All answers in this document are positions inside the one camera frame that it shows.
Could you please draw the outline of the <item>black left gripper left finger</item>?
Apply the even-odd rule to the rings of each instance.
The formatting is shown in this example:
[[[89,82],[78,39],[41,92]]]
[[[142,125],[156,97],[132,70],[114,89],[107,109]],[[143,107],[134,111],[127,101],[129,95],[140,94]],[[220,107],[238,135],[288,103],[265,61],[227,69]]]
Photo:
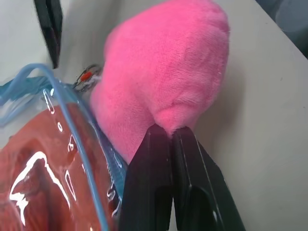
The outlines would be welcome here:
[[[172,199],[169,138],[153,125],[127,169],[119,230],[167,231]]]

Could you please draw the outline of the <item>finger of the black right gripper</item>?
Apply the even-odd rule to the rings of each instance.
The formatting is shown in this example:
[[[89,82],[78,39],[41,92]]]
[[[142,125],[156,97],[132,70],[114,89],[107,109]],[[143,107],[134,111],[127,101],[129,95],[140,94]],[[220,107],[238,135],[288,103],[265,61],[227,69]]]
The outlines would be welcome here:
[[[58,67],[59,51],[55,21],[49,0],[34,0],[38,22],[51,59],[52,68]]]
[[[48,11],[51,21],[52,31],[52,45],[51,45],[51,57],[52,59],[59,59],[61,50],[62,39],[62,25],[63,25],[63,11],[60,0],[49,0]]]

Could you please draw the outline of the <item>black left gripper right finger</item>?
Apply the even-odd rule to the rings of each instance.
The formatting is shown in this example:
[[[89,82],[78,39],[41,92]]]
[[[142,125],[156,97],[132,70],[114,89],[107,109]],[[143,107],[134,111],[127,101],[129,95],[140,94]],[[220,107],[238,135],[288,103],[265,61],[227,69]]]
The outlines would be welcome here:
[[[224,176],[188,127],[172,137],[172,178],[179,231],[243,231]]]

